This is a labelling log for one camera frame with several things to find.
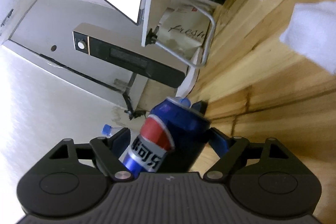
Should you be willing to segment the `white folding laptop stand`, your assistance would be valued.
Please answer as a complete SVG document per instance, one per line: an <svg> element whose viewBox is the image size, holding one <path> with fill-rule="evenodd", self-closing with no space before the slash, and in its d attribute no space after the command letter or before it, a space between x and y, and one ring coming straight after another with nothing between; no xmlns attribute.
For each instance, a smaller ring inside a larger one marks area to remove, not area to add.
<svg viewBox="0 0 336 224"><path fill-rule="evenodd" d="M207 0L145 0L141 45L155 45L199 69L206 65L215 27Z"/></svg>

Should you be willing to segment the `black flat device on table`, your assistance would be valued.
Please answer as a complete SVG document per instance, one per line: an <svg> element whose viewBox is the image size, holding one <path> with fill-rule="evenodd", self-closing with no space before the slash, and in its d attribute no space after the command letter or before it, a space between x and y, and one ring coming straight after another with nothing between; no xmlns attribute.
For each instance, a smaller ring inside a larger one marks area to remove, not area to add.
<svg viewBox="0 0 336 224"><path fill-rule="evenodd" d="M202 115L205 115L207 111L207 107L208 107L208 102L206 101L198 101L191 105L191 109L199 112Z"/></svg>

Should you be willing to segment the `white paper towel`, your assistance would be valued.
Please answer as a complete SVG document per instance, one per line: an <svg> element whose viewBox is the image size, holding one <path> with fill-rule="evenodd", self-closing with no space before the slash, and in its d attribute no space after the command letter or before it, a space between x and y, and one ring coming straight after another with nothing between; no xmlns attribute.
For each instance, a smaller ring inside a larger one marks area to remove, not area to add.
<svg viewBox="0 0 336 224"><path fill-rule="evenodd" d="M335 1L295 4L280 42L335 75Z"/></svg>

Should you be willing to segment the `blue Pepsi can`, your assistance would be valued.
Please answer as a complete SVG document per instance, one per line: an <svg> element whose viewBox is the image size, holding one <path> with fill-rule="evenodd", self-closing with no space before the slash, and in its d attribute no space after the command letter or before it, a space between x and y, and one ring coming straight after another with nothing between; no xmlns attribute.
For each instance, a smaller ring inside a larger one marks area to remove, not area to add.
<svg viewBox="0 0 336 224"><path fill-rule="evenodd" d="M186 173L209 141L209 127L204 115L167 97L150 111L123 165L134 177L144 172Z"/></svg>

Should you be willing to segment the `white fresh paper bag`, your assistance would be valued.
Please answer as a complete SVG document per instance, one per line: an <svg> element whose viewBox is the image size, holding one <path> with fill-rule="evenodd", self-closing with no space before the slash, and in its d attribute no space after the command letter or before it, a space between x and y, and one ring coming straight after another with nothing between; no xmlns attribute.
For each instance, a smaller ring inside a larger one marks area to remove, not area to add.
<svg viewBox="0 0 336 224"><path fill-rule="evenodd" d="M187 51L203 45L209 25L209 18L197 8L183 5L163 21L157 36L172 50Z"/></svg>

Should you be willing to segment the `upright clear water bottle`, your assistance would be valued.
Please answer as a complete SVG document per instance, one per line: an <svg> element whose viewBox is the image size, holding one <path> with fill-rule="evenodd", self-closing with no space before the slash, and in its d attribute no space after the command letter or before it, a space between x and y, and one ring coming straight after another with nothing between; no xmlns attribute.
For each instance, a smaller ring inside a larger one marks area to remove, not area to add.
<svg viewBox="0 0 336 224"><path fill-rule="evenodd" d="M105 124L101 130L101 134L109 138L118 133L120 130L122 130L122 127L112 127L108 124Z"/></svg>

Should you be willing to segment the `black tower appliance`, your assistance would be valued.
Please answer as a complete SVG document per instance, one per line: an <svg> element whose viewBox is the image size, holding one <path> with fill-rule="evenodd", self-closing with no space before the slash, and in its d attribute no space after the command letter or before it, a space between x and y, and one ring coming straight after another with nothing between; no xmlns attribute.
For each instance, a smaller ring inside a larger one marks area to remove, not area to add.
<svg viewBox="0 0 336 224"><path fill-rule="evenodd" d="M79 52L172 88L178 88L187 74L187 65L160 47L142 47L135 39L89 23L73 30L73 41Z"/></svg>

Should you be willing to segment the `lying clear water bottle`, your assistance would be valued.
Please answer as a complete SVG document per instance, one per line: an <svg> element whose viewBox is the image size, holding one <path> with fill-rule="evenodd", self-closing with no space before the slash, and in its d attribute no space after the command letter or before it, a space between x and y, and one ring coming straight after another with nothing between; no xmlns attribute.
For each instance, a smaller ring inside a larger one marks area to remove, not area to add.
<svg viewBox="0 0 336 224"><path fill-rule="evenodd" d="M190 108L191 102L188 98L175 97L175 101L182 105L183 107Z"/></svg>

